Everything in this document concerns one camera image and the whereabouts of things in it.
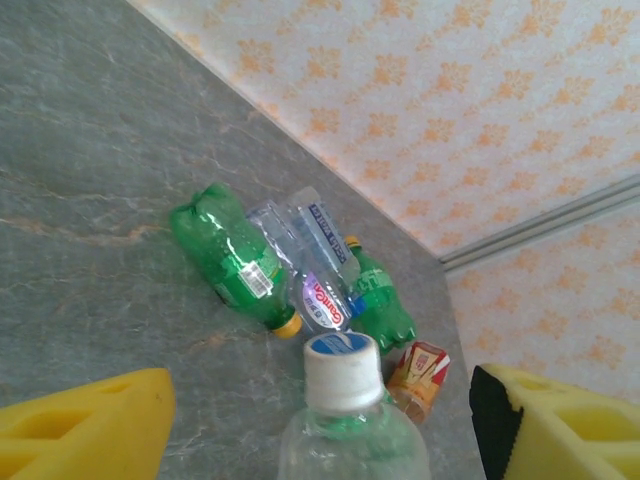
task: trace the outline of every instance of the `orange floral wallpaper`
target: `orange floral wallpaper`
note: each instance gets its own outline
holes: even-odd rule
[[[640,171],[637,0],[130,0],[436,255]]]
[[[499,362],[640,402],[640,205],[454,270],[466,364]]]

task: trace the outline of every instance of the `bottle cap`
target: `bottle cap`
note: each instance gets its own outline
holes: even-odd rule
[[[302,328],[302,318],[298,312],[295,312],[287,323],[283,326],[272,330],[278,338],[291,338]]]
[[[384,396],[380,353],[362,333],[326,333],[304,347],[305,398],[323,413],[348,413],[370,407]]]
[[[345,243],[347,244],[347,247],[349,248],[355,248],[355,247],[361,247],[362,245],[360,245],[360,240],[358,240],[358,237],[356,237],[355,235],[347,235],[347,237],[344,239]]]

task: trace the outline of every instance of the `marble surface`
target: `marble surface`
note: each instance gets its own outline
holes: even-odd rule
[[[0,406],[166,366],[158,478],[273,479],[302,340],[226,310],[167,212],[211,181],[246,206],[312,184],[452,356],[423,429],[434,478],[483,478],[438,262],[124,1],[3,2],[0,132]]]

